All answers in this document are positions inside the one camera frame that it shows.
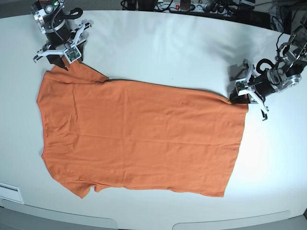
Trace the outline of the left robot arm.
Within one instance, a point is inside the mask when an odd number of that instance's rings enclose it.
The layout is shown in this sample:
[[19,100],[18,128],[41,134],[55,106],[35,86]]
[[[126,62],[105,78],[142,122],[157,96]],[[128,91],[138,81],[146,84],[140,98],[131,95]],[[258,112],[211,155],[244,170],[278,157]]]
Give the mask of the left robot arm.
[[307,21],[291,34],[288,42],[277,47],[275,63],[261,59],[257,65],[243,60],[229,100],[232,104],[258,104],[264,120],[267,120],[266,97],[296,86],[302,79],[301,73],[307,66]]

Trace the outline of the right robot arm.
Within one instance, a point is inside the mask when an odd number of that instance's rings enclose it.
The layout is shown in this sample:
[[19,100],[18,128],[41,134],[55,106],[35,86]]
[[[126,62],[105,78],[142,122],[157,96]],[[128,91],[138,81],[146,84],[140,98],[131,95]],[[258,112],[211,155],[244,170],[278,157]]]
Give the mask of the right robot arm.
[[81,23],[72,29],[69,21],[80,18],[83,10],[74,8],[66,14],[63,11],[65,5],[65,0],[37,0],[31,5],[35,23],[47,38],[47,42],[33,57],[35,63],[46,57],[50,64],[68,70],[68,64],[83,61],[87,41],[87,36],[83,33],[91,28],[92,24]]

